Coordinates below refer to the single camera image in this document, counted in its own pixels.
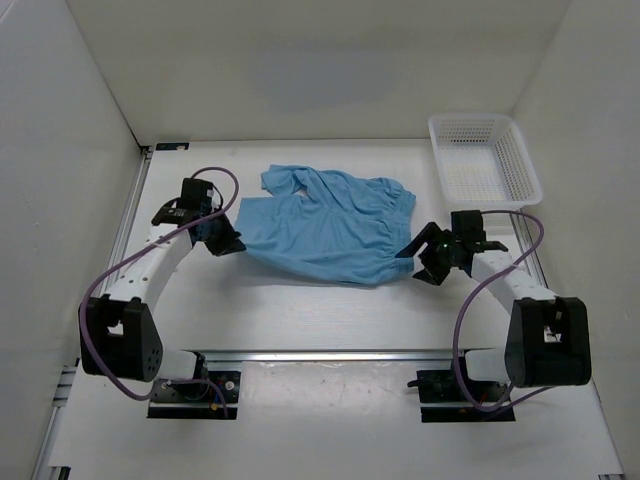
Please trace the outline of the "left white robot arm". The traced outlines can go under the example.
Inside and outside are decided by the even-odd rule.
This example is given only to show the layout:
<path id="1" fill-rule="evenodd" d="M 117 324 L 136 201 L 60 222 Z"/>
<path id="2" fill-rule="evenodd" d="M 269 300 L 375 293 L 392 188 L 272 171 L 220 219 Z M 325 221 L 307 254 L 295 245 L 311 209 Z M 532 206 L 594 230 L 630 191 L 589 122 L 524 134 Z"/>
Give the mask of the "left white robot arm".
<path id="1" fill-rule="evenodd" d="M 188 400 L 206 395 L 210 377 L 202 355 L 163 345 L 153 312 L 181 261 L 201 243 L 220 257 L 246 250 L 226 216 L 229 202 L 210 181 L 187 177 L 180 195 L 160 207 L 151 220 L 142 250 L 117 268 L 118 279 L 101 296 L 90 295 L 79 308 L 81 362 L 89 375 L 118 381 L 169 380 Z"/>

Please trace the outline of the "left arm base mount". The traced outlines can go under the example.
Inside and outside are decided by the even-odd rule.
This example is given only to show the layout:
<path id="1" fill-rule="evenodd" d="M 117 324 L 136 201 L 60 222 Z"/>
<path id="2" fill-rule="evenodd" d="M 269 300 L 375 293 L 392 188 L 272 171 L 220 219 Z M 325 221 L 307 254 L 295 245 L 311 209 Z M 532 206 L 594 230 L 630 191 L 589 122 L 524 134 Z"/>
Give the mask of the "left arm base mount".
<path id="1" fill-rule="evenodd" d="M 210 363 L 205 357 L 200 357 L 195 372 L 197 378 L 207 378 L 209 382 L 154 386 L 147 417 L 166 420 L 236 420 L 241 371 L 220 363 Z"/>

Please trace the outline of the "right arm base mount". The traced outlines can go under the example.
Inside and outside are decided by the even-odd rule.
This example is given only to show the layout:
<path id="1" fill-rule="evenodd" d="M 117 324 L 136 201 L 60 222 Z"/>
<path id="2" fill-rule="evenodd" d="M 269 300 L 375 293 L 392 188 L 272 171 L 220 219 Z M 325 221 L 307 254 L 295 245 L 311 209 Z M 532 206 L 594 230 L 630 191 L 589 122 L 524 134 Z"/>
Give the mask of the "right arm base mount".
<path id="1" fill-rule="evenodd" d="M 502 412 L 483 412 L 464 397 L 452 370 L 418 370 L 407 388 L 417 393 L 423 424 L 496 423 L 516 420 L 510 401 Z"/>

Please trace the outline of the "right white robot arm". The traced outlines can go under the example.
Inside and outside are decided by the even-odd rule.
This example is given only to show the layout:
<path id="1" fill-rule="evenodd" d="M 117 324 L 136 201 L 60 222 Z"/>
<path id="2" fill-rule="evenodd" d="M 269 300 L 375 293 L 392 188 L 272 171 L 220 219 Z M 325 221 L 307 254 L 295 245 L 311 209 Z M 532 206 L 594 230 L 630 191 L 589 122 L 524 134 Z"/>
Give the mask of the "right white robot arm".
<path id="1" fill-rule="evenodd" d="M 454 211 L 450 228 L 430 222 L 397 254 L 418 257 L 422 268 L 414 276 L 430 285 L 441 285 L 454 269 L 476 281 L 459 310 L 456 335 L 471 302 L 483 290 L 509 316 L 504 346 L 466 353 L 453 349 L 450 390 L 470 400 L 486 381 L 516 388 L 587 384 L 592 365 L 586 305 L 577 297 L 562 297 L 542 286 L 522 268 L 522 257 L 515 258 L 505 245 L 488 240 L 485 215 L 480 210 Z"/>

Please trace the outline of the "light blue shorts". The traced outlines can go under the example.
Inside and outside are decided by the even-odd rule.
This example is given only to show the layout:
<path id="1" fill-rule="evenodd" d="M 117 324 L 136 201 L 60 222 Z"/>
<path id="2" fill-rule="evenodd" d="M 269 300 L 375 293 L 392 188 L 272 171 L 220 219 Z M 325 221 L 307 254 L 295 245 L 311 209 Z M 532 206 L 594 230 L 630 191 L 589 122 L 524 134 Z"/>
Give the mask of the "light blue shorts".
<path id="1" fill-rule="evenodd" d="M 242 199 L 235 227 L 255 259 L 314 280 L 374 286 L 410 274 L 415 195 L 390 178 L 272 165 L 265 197 Z"/>

